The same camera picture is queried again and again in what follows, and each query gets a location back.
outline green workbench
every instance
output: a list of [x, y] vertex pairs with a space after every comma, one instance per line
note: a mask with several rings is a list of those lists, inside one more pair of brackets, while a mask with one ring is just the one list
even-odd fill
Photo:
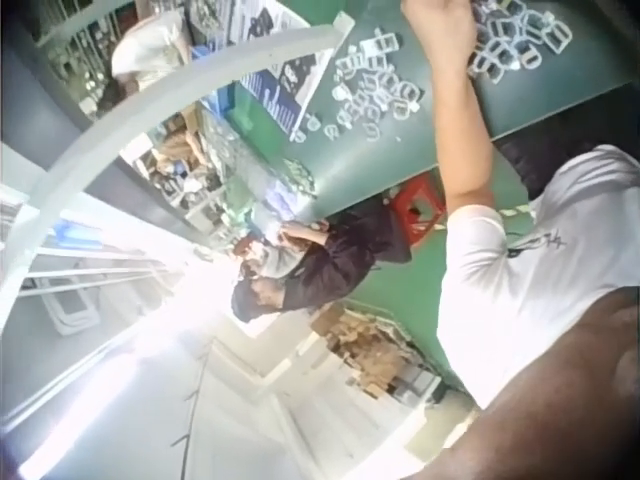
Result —
[[[310, 23], [328, 23], [345, 8], [345, 2], [283, 2]], [[374, 35], [376, 27], [395, 32], [401, 38], [400, 51], [390, 61], [403, 80], [424, 91], [421, 109], [400, 122], [387, 114], [381, 121], [382, 137], [366, 139], [356, 125], [342, 136], [329, 140], [322, 131], [311, 133], [302, 144], [290, 143], [262, 107], [238, 87], [239, 107], [231, 119], [245, 128], [241, 132], [276, 170], [285, 168], [284, 158], [304, 164], [315, 178], [317, 198], [301, 217], [324, 217], [372, 194], [385, 190], [436, 166], [431, 120], [430, 69], [413, 33], [399, 10], [399, 1], [364, 0], [348, 2], [346, 11], [356, 26], [336, 58], [348, 45]], [[635, 75], [631, 48], [615, 31], [598, 7], [588, 0], [536, 1], [539, 11], [550, 11], [567, 23], [574, 40], [561, 55], [545, 52], [536, 70], [508, 72], [494, 85], [477, 81], [478, 95], [493, 138], [517, 131], [558, 111], [630, 82]], [[321, 81], [308, 112], [323, 124], [335, 123], [340, 104], [331, 96], [335, 86], [333, 63]]]

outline light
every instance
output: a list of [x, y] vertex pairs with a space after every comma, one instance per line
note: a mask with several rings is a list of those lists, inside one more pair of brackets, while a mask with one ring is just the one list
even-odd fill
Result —
[[124, 390], [136, 370], [137, 360], [128, 354], [102, 365], [49, 437], [20, 466], [20, 476], [24, 480], [40, 480], [51, 471], [91, 422]]

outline red stool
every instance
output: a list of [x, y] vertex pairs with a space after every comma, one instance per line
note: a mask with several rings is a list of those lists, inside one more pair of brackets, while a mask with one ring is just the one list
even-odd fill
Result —
[[[422, 214], [416, 212], [415, 200], [423, 198], [431, 207], [433, 216], [423, 220]], [[407, 180], [398, 194], [391, 200], [412, 247], [419, 244], [433, 230], [446, 212], [444, 202], [440, 199], [429, 174], [422, 173]]]

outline woman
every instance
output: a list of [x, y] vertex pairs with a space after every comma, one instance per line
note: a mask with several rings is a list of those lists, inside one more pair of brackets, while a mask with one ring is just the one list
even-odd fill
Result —
[[330, 218], [327, 231], [285, 224], [282, 237], [307, 241], [309, 248], [282, 278], [238, 282], [231, 299], [234, 314], [249, 322], [268, 313], [320, 307], [349, 295], [376, 261], [409, 262], [409, 242], [395, 215], [382, 196], [374, 196]]

